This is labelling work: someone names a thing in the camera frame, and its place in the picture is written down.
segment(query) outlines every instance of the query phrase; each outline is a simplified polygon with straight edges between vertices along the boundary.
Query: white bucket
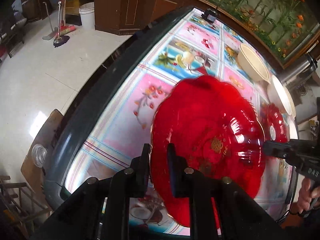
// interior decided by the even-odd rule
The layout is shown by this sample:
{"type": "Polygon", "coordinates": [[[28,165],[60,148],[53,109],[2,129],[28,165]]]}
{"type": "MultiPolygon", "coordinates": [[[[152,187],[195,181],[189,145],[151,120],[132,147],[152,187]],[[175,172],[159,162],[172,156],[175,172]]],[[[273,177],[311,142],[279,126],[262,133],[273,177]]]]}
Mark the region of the white bucket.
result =
{"type": "Polygon", "coordinates": [[[79,7],[81,23],[86,30],[94,29],[94,2],[89,2],[79,7]]]}

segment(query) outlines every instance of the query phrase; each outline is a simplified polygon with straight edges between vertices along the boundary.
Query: patterned tablecloth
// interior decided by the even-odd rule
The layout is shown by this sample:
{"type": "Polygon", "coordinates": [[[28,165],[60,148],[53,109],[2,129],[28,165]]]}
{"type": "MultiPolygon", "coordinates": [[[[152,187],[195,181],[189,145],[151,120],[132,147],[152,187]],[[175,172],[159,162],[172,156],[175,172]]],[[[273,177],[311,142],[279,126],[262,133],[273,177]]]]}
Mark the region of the patterned tablecloth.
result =
{"type": "MultiPolygon", "coordinates": [[[[129,167],[131,159],[141,155],[143,144],[150,143],[158,105],[183,78],[208,74],[232,83],[252,102],[260,119],[261,106],[269,103],[267,83],[253,82],[236,60],[240,44],[248,42],[218,20],[205,22],[201,13],[193,9],[175,25],[122,84],[73,160],[65,181],[69,192],[89,177],[109,178],[129,167]]],[[[256,53],[272,73],[270,65],[256,53]]],[[[284,200],[291,172],[292,167],[283,160],[267,161],[255,201],[275,219],[288,208],[284,200]]],[[[168,216],[151,183],[144,199],[130,200],[130,223],[158,232],[190,234],[189,228],[168,216]]]]}

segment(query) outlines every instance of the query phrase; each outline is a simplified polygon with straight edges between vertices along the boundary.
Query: dark chair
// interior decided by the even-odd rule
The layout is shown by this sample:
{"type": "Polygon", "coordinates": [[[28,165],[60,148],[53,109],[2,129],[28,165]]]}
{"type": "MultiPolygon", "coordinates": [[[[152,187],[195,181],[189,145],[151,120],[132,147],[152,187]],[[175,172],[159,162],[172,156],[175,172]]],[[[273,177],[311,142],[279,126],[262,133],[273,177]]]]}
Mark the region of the dark chair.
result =
{"type": "Polygon", "coordinates": [[[12,57],[13,48],[23,41],[23,30],[17,27],[17,21],[13,14],[13,9],[7,11],[7,14],[4,17],[1,17],[0,21],[0,44],[5,46],[5,49],[8,52],[9,57],[12,57]]]}

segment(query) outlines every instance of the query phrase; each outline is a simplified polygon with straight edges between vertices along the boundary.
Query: human hand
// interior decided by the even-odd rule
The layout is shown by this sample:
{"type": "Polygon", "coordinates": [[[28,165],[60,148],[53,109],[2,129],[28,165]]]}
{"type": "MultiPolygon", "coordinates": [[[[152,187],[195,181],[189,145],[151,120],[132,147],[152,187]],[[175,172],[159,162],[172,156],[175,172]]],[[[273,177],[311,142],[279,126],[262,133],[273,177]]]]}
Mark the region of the human hand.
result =
{"type": "Polygon", "coordinates": [[[302,213],[303,210],[309,210],[311,199],[320,197],[320,186],[315,188],[312,192],[310,190],[311,179],[304,178],[299,191],[299,198],[297,202],[298,212],[302,213]]]}

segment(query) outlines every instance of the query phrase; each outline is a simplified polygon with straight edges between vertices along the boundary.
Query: mop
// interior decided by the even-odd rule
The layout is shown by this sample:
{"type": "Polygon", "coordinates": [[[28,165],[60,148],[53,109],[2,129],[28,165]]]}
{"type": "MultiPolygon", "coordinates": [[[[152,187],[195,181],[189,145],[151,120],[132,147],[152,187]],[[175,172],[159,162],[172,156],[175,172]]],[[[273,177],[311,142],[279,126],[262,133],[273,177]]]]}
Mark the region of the mop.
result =
{"type": "Polygon", "coordinates": [[[58,2],[58,5],[59,5],[59,9],[58,9],[59,10],[58,11],[58,36],[53,41],[53,45],[55,48],[65,44],[70,39],[69,36],[61,35],[61,33],[60,33],[60,28],[61,28],[60,14],[62,13],[61,12],[61,5],[64,5],[64,2],[65,2],[65,0],[59,0],[59,2],[58,2]]]}
{"type": "Polygon", "coordinates": [[[52,28],[52,24],[51,24],[51,20],[50,20],[50,16],[49,16],[49,11],[48,11],[48,7],[47,7],[47,3],[46,2],[43,2],[45,4],[45,8],[47,9],[47,15],[48,15],[48,19],[49,19],[49,22],[50,22],[50,27],[51,27],[51,33],[47,36],[43,36],[42,39],[43,40],[46,40],[46,41],[49,41],[51,40],[54,36],[57,35],[58,33],[58,28],[55,27],[54,29],[52,28]]]}

